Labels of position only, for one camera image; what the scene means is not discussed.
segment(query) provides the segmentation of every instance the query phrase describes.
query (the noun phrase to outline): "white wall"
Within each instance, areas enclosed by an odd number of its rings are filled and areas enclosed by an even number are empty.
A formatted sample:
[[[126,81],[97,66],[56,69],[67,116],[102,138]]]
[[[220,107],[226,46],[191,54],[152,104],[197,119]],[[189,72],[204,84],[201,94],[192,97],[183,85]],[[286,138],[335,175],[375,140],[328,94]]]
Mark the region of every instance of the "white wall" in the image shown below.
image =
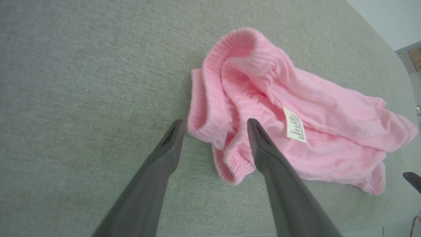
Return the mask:
[[[396,51],[421,41],[421,0],[347,0]]]

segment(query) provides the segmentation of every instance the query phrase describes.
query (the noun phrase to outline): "pink garment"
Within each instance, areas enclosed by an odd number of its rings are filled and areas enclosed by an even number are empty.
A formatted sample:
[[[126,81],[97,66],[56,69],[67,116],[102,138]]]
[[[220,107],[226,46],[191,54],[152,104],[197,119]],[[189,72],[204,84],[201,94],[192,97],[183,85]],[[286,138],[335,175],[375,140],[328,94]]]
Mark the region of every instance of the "pink garment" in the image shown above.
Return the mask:
[[[378,97],[342,88],[295,68],[260,32],[239,29],[192,71],[191,135],[212,144],[216,169],[239,184],[255,170],[247,120],[257,119],[297,173],[352,184],[380,195],[386,152],[410,142],[417,127]],[[283,106],[303,120],[307,142],[286,137]]]

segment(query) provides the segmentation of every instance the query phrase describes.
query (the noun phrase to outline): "gray upholstery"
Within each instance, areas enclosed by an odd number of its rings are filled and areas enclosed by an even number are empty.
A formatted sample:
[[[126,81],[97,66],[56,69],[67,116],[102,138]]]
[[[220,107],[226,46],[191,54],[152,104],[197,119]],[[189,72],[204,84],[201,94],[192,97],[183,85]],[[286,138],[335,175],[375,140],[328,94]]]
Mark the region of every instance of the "gray upholstery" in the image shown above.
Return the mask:
[[[88,236],[176,118],[190,71],[232,29],[251,26],[295,65],[384,98],[416,122],[399,58],[345,0],[0,1],[0,236]],[[386,192],[306,184],[341,230],[408,219],[420,139],[386,159]],[[224,183],[208,144],[186,135],[158,236],[274,236],[255,172]]]

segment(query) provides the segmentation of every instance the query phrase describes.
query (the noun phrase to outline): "clothing label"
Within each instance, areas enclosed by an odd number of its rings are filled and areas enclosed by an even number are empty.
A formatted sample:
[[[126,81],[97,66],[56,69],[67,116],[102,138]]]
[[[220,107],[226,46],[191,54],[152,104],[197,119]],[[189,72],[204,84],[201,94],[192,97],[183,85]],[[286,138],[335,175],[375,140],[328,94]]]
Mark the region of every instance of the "clothing label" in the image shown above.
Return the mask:
[[[283,109],[287,120],[287,137],[305,143],[306,134],[300,116],[285,107]]]

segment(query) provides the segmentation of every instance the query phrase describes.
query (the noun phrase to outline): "couch cushion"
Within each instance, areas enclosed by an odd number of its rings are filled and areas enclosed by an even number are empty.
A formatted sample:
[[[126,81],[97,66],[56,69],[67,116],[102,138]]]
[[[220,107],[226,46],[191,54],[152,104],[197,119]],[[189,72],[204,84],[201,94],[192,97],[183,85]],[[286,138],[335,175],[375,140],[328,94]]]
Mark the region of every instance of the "couch cushion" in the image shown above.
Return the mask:
[[[250,26],[294,64],[416,122],[408,75],[344,0],[3,0],[0,3],[0,235],[87,236],[176,118],[190,72]],[[420,140],[390,154],[386,192],[306,181],[342,230],[414,216]],[[160,237],[273,236],[263,177],[224,183],[190,136],[167,187]]]

